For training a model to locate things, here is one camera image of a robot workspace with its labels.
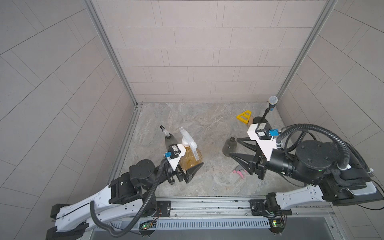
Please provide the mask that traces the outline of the orange plastic bottle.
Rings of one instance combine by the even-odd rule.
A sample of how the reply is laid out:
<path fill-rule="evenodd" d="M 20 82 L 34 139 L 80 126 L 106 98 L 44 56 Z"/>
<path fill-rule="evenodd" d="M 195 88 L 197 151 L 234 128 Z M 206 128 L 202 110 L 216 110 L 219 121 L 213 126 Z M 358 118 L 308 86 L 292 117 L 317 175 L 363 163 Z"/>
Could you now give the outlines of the orange plastic bottle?
<path fill-rule="evenodd" d="M 199 160 L 196 160 L 191 148 L 186 147 L 186 153 L 183 157 L 181 157 L 181 159 L 179 161 L 179 164 L 180 164 L 180 166 L 184 172 L 186 172 L 187 170 L 189 170 L 192 167 L 195 167 L 198 164 L 203 163 L 203 156 L 202 156 L 202 153 L 199 149 L 197 149 L 197 153 L 199 156 Z"/>

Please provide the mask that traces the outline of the clear spray nozzle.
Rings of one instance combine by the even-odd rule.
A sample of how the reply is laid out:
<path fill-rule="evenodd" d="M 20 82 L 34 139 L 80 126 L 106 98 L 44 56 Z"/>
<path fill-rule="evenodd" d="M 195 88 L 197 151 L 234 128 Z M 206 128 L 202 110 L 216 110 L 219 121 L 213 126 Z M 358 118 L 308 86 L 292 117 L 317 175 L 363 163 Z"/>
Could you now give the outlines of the clear spray nozzle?
<path fill-rule="evenodd" d="M 179 128 L 179 131 L 183 137 L 182 138 L 182 145 L 184 147 L 189 147 L 191 149 L 196 161 L 199 161 L 200 157 L 199 157 L 198 151 L 197 151 L 197 148 L 198 148 L 197 143 L 195 142 L 195 140 L 192 138 L 192 136 L 183 127 Z"/>

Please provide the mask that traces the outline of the black white spray nozzle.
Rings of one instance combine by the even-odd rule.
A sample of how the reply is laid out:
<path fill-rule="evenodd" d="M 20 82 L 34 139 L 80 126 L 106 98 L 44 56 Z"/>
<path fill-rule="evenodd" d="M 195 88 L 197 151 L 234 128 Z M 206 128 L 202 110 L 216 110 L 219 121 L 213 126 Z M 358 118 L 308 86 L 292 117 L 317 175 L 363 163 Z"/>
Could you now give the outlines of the black white spray nozzle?
<path fill-rule="evenodd" d="M 168 130 L 166 130 L 166 128 L 164 126 L 160 126 L 160 129 L 165 134 L 166 138 L 170 137 L 170 132 Z"/>

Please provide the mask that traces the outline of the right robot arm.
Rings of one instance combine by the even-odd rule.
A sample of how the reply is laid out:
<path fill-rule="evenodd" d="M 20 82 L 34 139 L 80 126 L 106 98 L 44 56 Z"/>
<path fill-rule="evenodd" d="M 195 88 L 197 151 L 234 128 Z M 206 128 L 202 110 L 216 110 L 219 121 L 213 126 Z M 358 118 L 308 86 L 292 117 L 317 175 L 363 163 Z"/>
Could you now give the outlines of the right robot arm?
<path fill-rule="evenodd" d="M 330 202 L 334 206 L 350 206 L 382 201 L 374 181 L 363 168 L 355 154 L 350 153 L 350 169 L 341 171 L 337 160 L 341 154 L 336 144 L 306 140 L 297 145 L 295 154 L 283 149 L 273 149 L 267 157 L 259 144 L 252 145 L 250 138 L 237 140 L 239 144 L 253 150 L 255 155 L 230 153 L 250 175 L 263 180 L 267 171 L 286 179 L 294 179 L 304 186 L 285 193 L 269 193 L 266 199 L 251 200 L 254 216 L 275 218 L 291 215 L 291 209 L 313 202 Z"/>

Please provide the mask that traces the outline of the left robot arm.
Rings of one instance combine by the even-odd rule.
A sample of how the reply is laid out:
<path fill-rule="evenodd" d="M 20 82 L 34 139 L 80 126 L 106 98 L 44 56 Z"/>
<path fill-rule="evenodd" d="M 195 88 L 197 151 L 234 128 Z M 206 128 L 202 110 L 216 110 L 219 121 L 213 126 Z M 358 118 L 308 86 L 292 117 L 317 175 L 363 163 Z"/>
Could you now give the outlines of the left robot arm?
<path fill-rule="evenodd" d="M 168 160 L 158 167 L 151 160 L 141 160 L 87 199 L 73 205 L 54 205 L 51 218 L 55 226 L 48 229 L 46 239 L 77 240 L 96 227 L 119 238 L 131 231 L 140 218 L 153 217 L 145 225 L 147 230 L 159 217 L 170 215 L 171 202 L 157 201 L 157 187 L 163 182 L 174 183 L 175 179 L 189 183 L 202 166 L 198 163 L 186 171 L 181 166 L 173 170 Z"/>

